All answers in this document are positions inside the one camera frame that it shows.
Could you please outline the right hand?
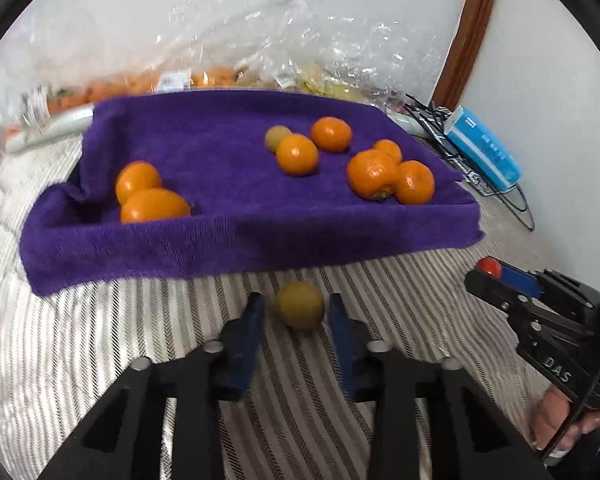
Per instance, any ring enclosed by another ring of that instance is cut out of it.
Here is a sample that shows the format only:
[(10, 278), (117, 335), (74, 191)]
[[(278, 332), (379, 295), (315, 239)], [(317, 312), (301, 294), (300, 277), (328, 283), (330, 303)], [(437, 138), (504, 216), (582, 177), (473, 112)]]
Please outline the right hand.
[[(533, 443), (536, 448), (545, 448), (554, 437), (570, 412), (568, 398), (555, 386), (550, 386), (536, 404), (530, 422)], [(572, 424), (554, 448), (555, 452), (566, 452), (573, 448), (577, 440), (600, 428), (600, 411), (586, 413)]]

